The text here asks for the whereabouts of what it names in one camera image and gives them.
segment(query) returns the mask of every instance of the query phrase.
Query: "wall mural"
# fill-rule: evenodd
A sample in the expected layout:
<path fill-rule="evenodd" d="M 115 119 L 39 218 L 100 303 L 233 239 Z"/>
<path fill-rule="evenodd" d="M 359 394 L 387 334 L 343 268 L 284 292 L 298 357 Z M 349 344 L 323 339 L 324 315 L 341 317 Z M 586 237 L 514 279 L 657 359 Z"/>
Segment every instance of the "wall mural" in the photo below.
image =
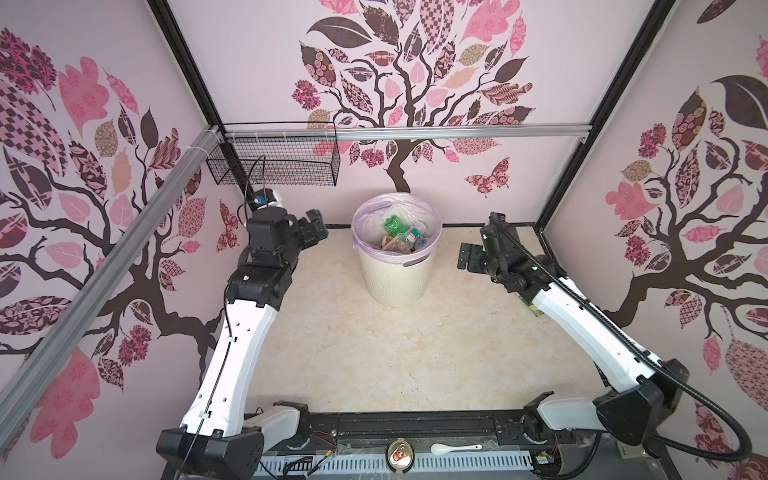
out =
<path fill-rule="evenodd" d="M 511 82 L 526 59 L 514 58 L 525 42 L 525 21 L 522 15 L 508 21 L 519 10 L 519 0 L 504 4 L 502 0 L 457 0 L 464 6 L 463 15 L 472 12 L 464 31 L 453 28 L 454 0 L 422 0 L 418 10 L 416 0 L 367 0 L 359 6 L 355 0 L 320 3 L 343 16 L 319 20 L 300 42 L 311 81 L 298 80 L 292 97 L 312 111 L 310 127 L 325 128 L 328 121 L 340 127 L 520 124 L 534 110 L 504 107 L 517 103 L 533 88 L 530 82 Z M 325 35 L 338 48 L 328 52 L 314 48 L 311 35 L 317 33 L 312 32 Z M 357 56 L 361 53 L 357 48 L 364 45 L 367 53 Z M 368 82 L 373 99 L 359 86 L 369 88 Z M 319 108 L 324 101 L 329 106 Z M 441 145 L 427 138 L 339 142 L 339 151 L 349 152 L 350 164 L 360 160 L 369 168 L 384 166 L 397 191 L 409 192 L 403 170 L 409 158 L 414 163 L 432 162 L 439 152 L 446 160 L 459 162 L 460 155 L 479 154 L 498 145 L 492 138 L 461 138 L 451 143 Z M 328 147 L 319 144 L 317 148 L 317 154 L 325 154 Z M 506 185 L 507 169 L 505 159 L 491 175 L 472 175 L 466 181 L 487 194 L 493 187 Z"/>
<path fill-rule="evenodd" d="M 109 88 L 100 84 L 104 79 L 100 70 Z M 66 65 L 65 71 L 56 71 L 38 46 L 30 49 L 8 29 L 0 36 L 0 71 L 8 80 L 0 78 L 0 140 L 12 180 L 5 185 L 15 187 L 0 191 L 0 205 L 12 212 L 0 219 L 0 299 L 25 289 L 28 276 L 60 280 L 80 290 L 178 161 L 178 132 L 172 128 L 161 140 L 150 108 L 140 114 L 129 87 L 91 58 L 82 57 L 80 69 Z M 61 105 L 46 93 L 57 87 L 57 81 Z M 112 105 L 119 110 L 105 109 L 110 90 L 119 100 Z M 63 106 L 74 123 L 67 146 L 64 129 L 57 129 L 33 103 L 38 92 L 46 93 L 56 111 Z M 83 137 L 89 121 L 101 122 L 92 139 Z M 205 356 L 216 346 L 219 317 L 204 323 L 182 316 L 168 311 L 164 298 L 165 293 L 176 292 L 174 279 L 184 274 L 177 259 L 200 248 L 194 238 L 203 226 L 207 202 L 207 197 L 195 197 L 201 174 L 198 169 L 131 265 L 131 283 L 107 301 L 94 328 L 85 333 L 99 337 L 95 350 L 76 349 L 38 402 L 30 439 L 40 442 L 52 435 L 54 458 L 74 447 L 75 423 L 93 412 L 91 400 L 100 395 L 99 379 L 109 388 L 123 390 L 125 370 L 146 358 L 153 339 L 174 334 L 193 337 L 202 380 Z M 65 217 L 51 219 L 46 210 L 55 204 Z M 226 230 L 217 250 L 237 245 L 238 222 L 221 202 L 220 210 Z M 24 247 L 27 236 L 40 233 L 39 240 Z M 49 268 L 51 264 L 60 268 Z M 25 336 L 55 324 L 69 304 L 69 298 L 39 295 L 32 289 L 28 298 L 5 304 L 0 308 L 0 355 L 29 355 L 41 338 L 32 342 Z"/>
<path fill-rule="evenodd" d="M 716 0 L 698 23 L 716 18 L 732 4 Z M 768 78 L 768 48 L 762 37 L 756 60 Z M 736 384 L 768 410 L 768 298 L 740 292 L 748 283 L 768 288 L 768 238 L 761 233 L 768 219 L 768 147 L 727 135 L 731 121 L 768 131 L 768 85 L 747 75 L 713 83 L 725 90 L 725 114 L 709 108 L 697 88 L 669 132 L 659 123 L 641 134 L 637 152 L 642 158 L 621 171 L 630 183 L 620 182 L 605 197 L 627 221 L 615 236 L 626 242 L 624 257 L 637 272 L 619 310 L 606 314 L 617 325 L 628 326 L 650 289 L 669 291 L 664 307 L 678 309 L 680 328 L 699 319 L 706 323 L 701 351 L 710 371 L 720 368 L 727 346 L 725 364 Z M 712 174 L 714 181 L 702 182 Z M 726 320 L 727 331 L 714 328 L 716 313 Z M 760 342 L 739 340 L 740 332 Z M 702 431 L 694 438 L 699 448 L 733 451 L 709 409 L 697 403 L 696 416 Z M 768 478 L 768 458 L 754 453 L 731 465 L 728 479 L 742 478 Z"/>

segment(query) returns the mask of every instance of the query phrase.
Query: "wire basket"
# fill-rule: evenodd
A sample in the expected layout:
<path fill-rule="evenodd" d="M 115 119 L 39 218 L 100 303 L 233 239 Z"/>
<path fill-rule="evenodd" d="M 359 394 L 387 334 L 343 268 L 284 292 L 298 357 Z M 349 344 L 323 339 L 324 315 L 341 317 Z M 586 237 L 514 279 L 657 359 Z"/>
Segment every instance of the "wire basket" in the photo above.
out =
<path fill-rule="evenodd" d="M 262 130 L 265 125 L 276 124 L 288 128 Z M 302 121 L 226 125 L 239 127 L 231 131 L 233 136 L 225 136 L 226 143 L 220 143 L 207 158 L 208 168 L 217 184 L 238 184 L 237 177 L 242 173 L 233 171 L 230 166 L 231 161 L 236 161 L 252 186 L 336 186 L 341 158 L 333 123 Z"/>

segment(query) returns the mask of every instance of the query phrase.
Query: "white spoon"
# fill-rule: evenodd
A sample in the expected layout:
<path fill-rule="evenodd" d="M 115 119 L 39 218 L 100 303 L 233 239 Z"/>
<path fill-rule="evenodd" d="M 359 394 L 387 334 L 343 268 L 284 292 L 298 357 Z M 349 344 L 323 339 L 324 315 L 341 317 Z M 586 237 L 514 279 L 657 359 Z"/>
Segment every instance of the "white spoon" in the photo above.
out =
<path fill-rule="evenodd" d="M 458 452 L 460 450 L 480 450 L 482 449 L 482 445 L 475 444 L 475 445 L 465 445 L 462 447 L 451 447 L 450 445 L 443 445 L 442 443 L 433 443 L 432 447 L 429 449 L 433 455 L 443 455 L 448 452 Z"/>

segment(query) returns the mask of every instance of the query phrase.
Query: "trash can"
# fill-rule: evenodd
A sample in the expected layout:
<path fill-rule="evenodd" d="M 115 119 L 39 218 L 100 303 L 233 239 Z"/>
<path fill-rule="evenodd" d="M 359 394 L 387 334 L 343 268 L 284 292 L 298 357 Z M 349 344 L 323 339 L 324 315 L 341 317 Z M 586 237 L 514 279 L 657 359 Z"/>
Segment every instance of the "trash can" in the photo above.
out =
<path fill-rule="evenodd" d="M 417 221 L 423 223 L 426 230 L 423 234 L 429 237 L 427 244 L 406 255 L 373 248 L 371 243 L 381 243 L 384 222 L 392 215 L 411 225 Z M 371 296 L 389 306 L 409 305 L 418 300 L 427 288 L 441 231 L 438 211 L 415 195 L 384 194 L 362 204 L 352 218 L 352 235 Z"/>

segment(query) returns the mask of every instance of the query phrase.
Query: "beige floor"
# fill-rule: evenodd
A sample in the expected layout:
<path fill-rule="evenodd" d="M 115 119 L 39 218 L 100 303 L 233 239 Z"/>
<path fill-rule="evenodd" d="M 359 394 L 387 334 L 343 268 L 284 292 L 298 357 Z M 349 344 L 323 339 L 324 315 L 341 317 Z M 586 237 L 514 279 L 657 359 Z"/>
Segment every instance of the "beige floor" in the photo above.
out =
<path fill-rule="evenodd" d="M 540 253 L 532 229 L 519 230 Z M 590 358 L 552 319 L 456 268 L 461 242 L 480 243 L 478 229 L 443 230 L 426 293 L 400 308 L 367 293 L 350 230 L 303 251 L 247 411 L 282 399 L 314 412 L 514 409 L 546 390 L 600 389 Z"/>

